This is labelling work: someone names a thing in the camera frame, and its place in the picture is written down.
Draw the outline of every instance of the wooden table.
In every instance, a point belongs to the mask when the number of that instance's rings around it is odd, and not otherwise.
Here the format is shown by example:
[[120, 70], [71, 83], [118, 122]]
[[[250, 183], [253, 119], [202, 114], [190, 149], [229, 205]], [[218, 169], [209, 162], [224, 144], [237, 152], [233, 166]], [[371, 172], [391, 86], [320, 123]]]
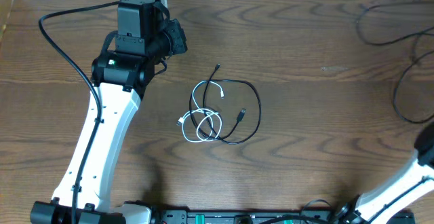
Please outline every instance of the wooden table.
[[[116, 0], [15, 0], [0, 50], [0, 223], [28, 223], [35, 200], [49, 201], [73, 154], [89, 92], [45, 41], [37, 21], [48, 13]], [[188, 39], [166, 73], [152, 80], [119, 156], [112, 205], [124, 200], [191, 209], [298, 209], [315, 198], [333, 205], [371, 190], [401, 168], [423, 125], [401, 121], [391, 92], [409, 64], [411, 41], [363, 44], [354, 21], [366, 6], [420, 0], [168, 0]], [[373, 17], [374, 40], [429, 26], [432, 6]], [[105, 35], [117, 29], [115, 8], [48, 20], [48, 33], [84, 71]], [[433, 41], [424, 38], [422, 49]], [[262, 122], [248, 142], [187, 143], [176, 126], [193, 86], [216, 78], [252, 82]], [[428, 58], [403, 85], [409, 117], [432, 110], [434, 64]], [[234, 138], [256, 123], [251, 90], [211, 88], [209, 104]], [[434, 195], [410, 206], [430, 223]]]

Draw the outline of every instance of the white arm segment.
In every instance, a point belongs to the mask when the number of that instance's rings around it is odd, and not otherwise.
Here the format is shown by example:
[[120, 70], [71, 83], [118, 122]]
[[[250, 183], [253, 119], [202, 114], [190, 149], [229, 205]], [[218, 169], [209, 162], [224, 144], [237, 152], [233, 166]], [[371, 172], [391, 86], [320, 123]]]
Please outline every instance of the white arm segment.
[[[132, 90], [124, 92], [122, 86], [101, 83], [95, 87], [102, 102], [102, 119], [92, 148], [83, 170], [80, 182], [81, 191], [77, 199], [77, 207], [84, 208], [86, 203], [94, 204], [95, 210], [108, 212], [110, 209], [110, 192], [113, 174], [125, 133], [140, 105], [140, 97]], [[79, 138], [74, 156], [59, 186], [54, 190], [52, 199], [59, 197], [59, 204], [71, 206], [73, 201], [72, 187], [77, 177], [81, 160], [96, 118], [95, 99], [90, 95], [86, 121]]]
[[[383, 209], [385, 204], [391, 203], [396, 197], [427, 177], [434, 178], [434, 169], [428, 165], [420, 166], [418, 164], [418, 151], [415, 150], [413, 157], [395, 176], [376, 189], [362, 194], [357, 200], [355, 209], [359, 211], [363, 219], [369, 221]], [[372, 224], [387, 223], [395, 213], [432, 190], [434, 190], [434, 181], [425, 181], [384, 210], [372, 221]]]

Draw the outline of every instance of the white cable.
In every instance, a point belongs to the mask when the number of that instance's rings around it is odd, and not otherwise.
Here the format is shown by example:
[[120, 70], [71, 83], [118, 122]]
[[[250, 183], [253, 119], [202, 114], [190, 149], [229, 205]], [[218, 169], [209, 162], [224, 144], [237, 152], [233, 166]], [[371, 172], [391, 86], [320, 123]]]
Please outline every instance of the white cable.
[[[184, 135], [184, 138], [188, 141], [188, 142], [192, 142], [192, 143], [201, 143], [201, 142], [212, 142], [212, 141], [214, 141], [216, 138], [218, 138], [218, 135], [220, 135], [220, 131], [222, 130], [222, 118], [220, 117], [220, 115], [218, 114], [218, 112], [217, 111], [213, 111], [213, 110], [211, 110], [211, 109], [205, 109], [205, 108], [201, 108], [201, 107], [199, 107], [199, 105], [197, 104], [197, 102], [196, 102], [196, 98], [195, 98], [195, 91], [196, 91], [196, 89], [199, 87], [199, 86], [201, 86], [201, 85], [203, 85], [203, 84], [205, 84], [207, 81], [201, 81], [201, 82], [199, 82], [196, 86], [195, 86], [195, 88], [193, 88], [193, 91], [191, 92], [191, 94], [192, 94], [192, 97], [193, 97], [193, 102], [195, 103], [195, 105], [196, 105], [196, 107], [197, 107], [197, 109], [196, 110], [194, 110], [194, 111], [191, 111], [191, 113], [190, 113], [190, 111], [187, 111], [185, 114], [184, 114], [184, 116], [182, 116], [181, 118], [179, 118], [179, 120], [178, 120], [178, 126], [181, 126], [181, 130], [182, 130], [182, 134]], [[220, 86], [220, 85], [218, 85], [217, 83], [215, 83], [215, 82], [213, 82], [213, 81], [210, 81], [210, 83], [212, 83], [212, 84], [214, 84], [215, 86], [218, 86], [219, 88], [220, 88], [220, 96], [221, 96], [221, 98], [223, 99], [224, 98], [224, 92], [223, 92], [223, 88], [222, 88], [222, 86]], [[204, 113], [206, 116], [199, 122], [199, 124], [197, 125], [197, 128], [196, 128], [196, 136], [197, 136], [197, 138], [199, 139], [199, 140], [191, 140], [191, 139], [189, 139], [187, 136], [186, 136], [186, 134], [185, 134], [185, 130], [184, 130], [184, 123], [185, 123], [185, 120], [186, 120], [186, 118], [188, 118], [190, 115], [192, 115], [192, 114], [194, 114], [194, 113]], [[206, 120], [206, 119], [210, 119], [211, 120], [211, 127], [213, 128], [214, 127], [214, 121], [213, 121], [213, 119], [212, 119], [212, 116], [216, 116], [217, 118], [218, 118], [218, 120], [220, 121], [220, 127], [219, 127], [219, 129], [218, 129], [218, 132], [217, 132], [217, 134], [215, 135], [215, 137], [214, 138], [202, 138], [202, 137], [200, 137], [199, 136], [199, 129], [200, 129], [200, 127], [201, 127], [201, 124]]]

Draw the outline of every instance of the white usb cable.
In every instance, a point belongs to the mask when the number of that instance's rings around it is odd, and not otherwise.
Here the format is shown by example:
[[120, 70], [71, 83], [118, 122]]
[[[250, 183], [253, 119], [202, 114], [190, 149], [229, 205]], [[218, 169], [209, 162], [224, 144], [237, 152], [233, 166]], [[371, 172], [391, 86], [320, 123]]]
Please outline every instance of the white usb cable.
[[[218, 135], [220, 135], [220, 131], [222, 130], [222, 118], [220, 117], [219, 113], [218, 113], [217, 111], [213, 111], [213, 110], [211, 110], [211, 109], [201, 108], [201, 107], [199, 107], [199, 105], [198, 105], [197, 102], [196, 102], [196, 98], [195, 98], [195, 92], [196, 92], [196, 89], [197, 89], [199, 86], [202, 86], [203, 84], [205, 84], [206, 82], [207, 82], [207, 81], [201, 81], [201, 82], [199, 82], [199, 83], [195, 86], [195, 88], [193, 88], [193, 91], [192, 91], [192, 93], [191, 93], [191, 96], [193, 97], [193, 102], [195, 103], [197, 109], [194, 110], [194, 111], [191, 111], [191, 113], [190, 113], [190, 111], [187, 111], [187, 112], [184, 114], [184, 116], [180, 117], [179, 120], [178, 120], [178, 126], [181, 126], [182, 134], [184, 135], [184, 138], [185, 138], [188, 142], [192, 142], [192, 143], [212, 142], [212, 141], [214, 141], [216, 138], [218, 138]], [[224, 92], [223, 92], [223, 88], [222, 88], [222, 86], [218, 85], [217, 83], [215, 83], [215, 82], [213, 82], [213, 81], [210, 81], [210, 83], [213, 84], [213, 85], [215, 85], [215, 86], [218, 86], [218, 87], [220, 88], [220, 96], [221, 96], [221, 98], [223, 99], [223, 98], [224, 98]], [[199, 140], [191, 140], [191, 139], [189, 139], [189, 138], [186, 136], [186, 134], [185, 134], [185, 130], [184, 130], [185, 119], [188, 118], [191, 114], [194, 114], [194, 113], [205, 113], [205, 117], [204, 117], [204, 118], [199, 122], [199, 124], [197, 125], [197, 128], [196, 128], [196, 136], [197, 136], [197, 138], [198, 138]], [[215, 135], [214, 138], [209, 138], [209, 139], [200, 137], [200, 135], [199, 135], [199, 129], [200, 129], [200, 127], [201, 127], [201, 124], [202, 124], [206, 119], [209, 118], [209, 119], [211, 120], [211, 127], [212, 127], [212, 128], [214, 127], [214, 121], [213, 121], [213, 119], [212, 119], [212, 118], [213, 118], [212, 116], [217, 117], [218, 120], [220, 121], [220, 127], [219, 127], [219, 129], [218, 129], [217, 134]]]

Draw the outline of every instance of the cable plug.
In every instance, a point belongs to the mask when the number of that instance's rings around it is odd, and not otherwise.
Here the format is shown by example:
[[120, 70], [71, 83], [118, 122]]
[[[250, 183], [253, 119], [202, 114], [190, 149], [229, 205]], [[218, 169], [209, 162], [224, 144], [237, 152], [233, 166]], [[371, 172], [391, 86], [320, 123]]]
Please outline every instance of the cable plug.
[[182, 126], [182, 124], [184, 123], [184, 121], [185, 121], [185, 119], [182, 118], [182, 117], [180, 117], [179, 120], [178, 120], [178, 122], [176, 123], [176, 125]]
[[243, 120], [244, 115], [245, 115], [245, 109], [242, 109], [238, 114], [237, 122], [241, 122]]

